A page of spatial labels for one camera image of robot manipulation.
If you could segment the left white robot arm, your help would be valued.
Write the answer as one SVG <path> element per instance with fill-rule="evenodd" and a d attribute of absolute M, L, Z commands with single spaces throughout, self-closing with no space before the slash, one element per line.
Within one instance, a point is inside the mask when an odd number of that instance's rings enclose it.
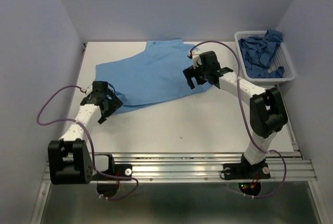
<path fill-rule="evenodd" d="M 93 158 L 87 147 L 89 131 L 103 124 L 123 103 L 111 84 L 94 81 L 82 99 L 70 128 L 48 145 L 49 174 L 52 184 L 88 184 L 94 175 Z"/>

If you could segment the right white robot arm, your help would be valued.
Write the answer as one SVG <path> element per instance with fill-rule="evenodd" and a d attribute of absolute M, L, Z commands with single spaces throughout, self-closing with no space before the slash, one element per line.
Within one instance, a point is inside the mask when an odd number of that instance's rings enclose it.
<path fill-rule="evenodd" d="M 225 180 L 269 179 L 265 162 L 269 146 L 287 124 L 288 117 L 278 89 L 265 89 L 241 78 L 228 67 L 222 68 L 215 52 L 190 51 L 193 64 L 183 71 L 191 89 L 209 83 L 238 98 L 239 105 L 249 106 L 249 119 L 244 119 L 250 143 L 239 163 L 224 164 L 221 176 Z"/>

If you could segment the light blue long sleeve shirt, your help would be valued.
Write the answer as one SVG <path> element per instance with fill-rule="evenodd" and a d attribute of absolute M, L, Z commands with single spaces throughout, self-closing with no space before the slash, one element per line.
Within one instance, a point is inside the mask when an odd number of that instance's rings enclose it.
<path fill-rule="evenodd" d="M 208 90 L 205 83 L 191 89 L 183 70 L 191 44 L 182 40 L 147 41 L 145 50 L 132 57 L 96 66 L 96 80 L 107 81 L 123 105 L 116 114 L 138 110 Z"/>

